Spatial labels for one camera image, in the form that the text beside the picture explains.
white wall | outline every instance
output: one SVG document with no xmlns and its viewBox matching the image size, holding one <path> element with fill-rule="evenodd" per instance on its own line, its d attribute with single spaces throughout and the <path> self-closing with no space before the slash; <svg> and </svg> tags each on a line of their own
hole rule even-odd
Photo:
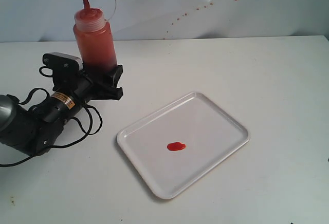
<svg viewBox="0 0 329 224">
<path fill-rule="evenodd" d="M 105 14 L 114 7 L 113 0 L 89 1 Z M 175 1 L 118 0 L 115 39 L 329 35 L 329 0 Z M 0 41 L 74 40 L 73 15 L 81 8 L 81 0 L 0 0 Z"/>
</svg>

